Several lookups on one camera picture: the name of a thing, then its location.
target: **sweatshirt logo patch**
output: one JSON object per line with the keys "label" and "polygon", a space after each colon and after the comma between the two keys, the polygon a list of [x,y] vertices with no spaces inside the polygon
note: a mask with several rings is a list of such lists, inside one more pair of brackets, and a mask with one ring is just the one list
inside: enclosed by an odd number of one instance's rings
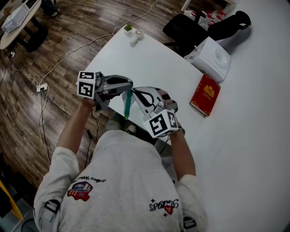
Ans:
{"label": "sweatshirt logo patch", "polygon": [[74,184],[72,189],[68,191],[68,197],[73,196],[75,200],[87,201],[90,198],[89,192],[91,190],[92,186],[87,181],[79,182]]}
{"label": "sweatshirt logo patch", "polygon": [[154,199],[150,200],[152,204],[149,204],[150,211],[155,211],[158,209],[164,209],[165,213],[163,214],[164,217],[171,215],[173,213],[173,209],[179,206],[178,199],[175,200],[163,200],[163,201],[155,201]]}
{"label": "sweatshirt logo patch", "polygon": [[164,209],[167,213],[169,213],[169,215],[172,214],[173,212],[173,207],[172,206],[164,206]]}

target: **wooden floor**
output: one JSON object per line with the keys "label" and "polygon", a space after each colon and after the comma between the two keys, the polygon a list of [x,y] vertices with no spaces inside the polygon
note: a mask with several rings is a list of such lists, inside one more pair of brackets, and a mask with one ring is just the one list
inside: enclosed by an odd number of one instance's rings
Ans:
{"label": "wooden floor", "polygon": [[[146,13],[153,3],[154,0],[57,0],[58,16],[55,19],[43,17],[41,9],[36,14],[36,19],[48,28],[45,42],[32,53],[18,45],[14,67],[40,81],[67,52],[98,36],[111,34],[120,24]],[[161,43],[170,42],[162,29],[173,16],[180,13],[183,3],[183,0],[158,0],[152,11],[134,21],[133,25]],[[27,40],[29,35],[23,31],[21,37]],[[45,78],[44,83],[50,86],[49,98],[68,114],[72,115],[80,102],[75,86],[78,72],[87,67],[110,39],[111,36],[101,38],[70,54]],[[8,64],[0,85],[0,152],[3,152],[5,162],[13,170],[20,171],[37,188],[49,169],[37,126],[41,96],[36,92],[35,81],[12,69],[12,59],[7,58],[6,51],[1,50],[0,57],[1,79]],[[96,114],[100,122],[98,138],[111,114],[112,110]],[[43,120],[51,156],[69,116],[48,102]],[[96,126],[96,121],[90,117],[86,127],[94,136]],[[85,132],[77,153],[81,170],[88,144],[89,138]]]}

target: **white cylindrical object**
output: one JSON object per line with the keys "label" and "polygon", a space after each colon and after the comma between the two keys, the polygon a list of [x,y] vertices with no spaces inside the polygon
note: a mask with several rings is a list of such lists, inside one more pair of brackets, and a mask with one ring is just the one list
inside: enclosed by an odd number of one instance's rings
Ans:
{"label": "white cylindrical object", "polygon": [[144,38],[144,33],[142,30],[136,30],[134,35],[138,38],[138,39],[142,39]]}
{"label": "white cylindrical object", "polygon": [[133,36],[132,39],[130,39],[130,46],[134,47],[137,42],[138,42],[137,36]]}

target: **marker cube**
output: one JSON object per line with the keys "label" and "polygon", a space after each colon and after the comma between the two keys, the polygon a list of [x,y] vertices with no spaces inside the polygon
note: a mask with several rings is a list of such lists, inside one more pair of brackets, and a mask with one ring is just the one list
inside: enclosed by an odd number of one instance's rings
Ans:
{"label": "marker cube", "polygon": [[173,111],[163,110],[143,123],[152,138],[164,137],[178,130]]}
{"label": "marker cube", "polygon": [[94,99],[96,75],[94,72],[80,71],[77,77],[77,95]]}

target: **yellow object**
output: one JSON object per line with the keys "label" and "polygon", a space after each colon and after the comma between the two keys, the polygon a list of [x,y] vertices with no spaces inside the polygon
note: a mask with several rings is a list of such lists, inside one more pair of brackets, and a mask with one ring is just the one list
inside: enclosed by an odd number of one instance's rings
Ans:
{"label": "yellow object", "polygon": [[23,215],[21,213],[21,211],[19,210],[18,206],[16,205],[15,201],[13,200],[13,198],[10,196],[9,192],[7,191],[7,189],[5,188],[5,186],[3,185],[3,183],[0,180],[0,188],[3,189],[3,191],[7,194],[7,196],[9,197],[10,200],[10,204],[11,204],[11,211],[12,213],[21,221],[24,221]]}

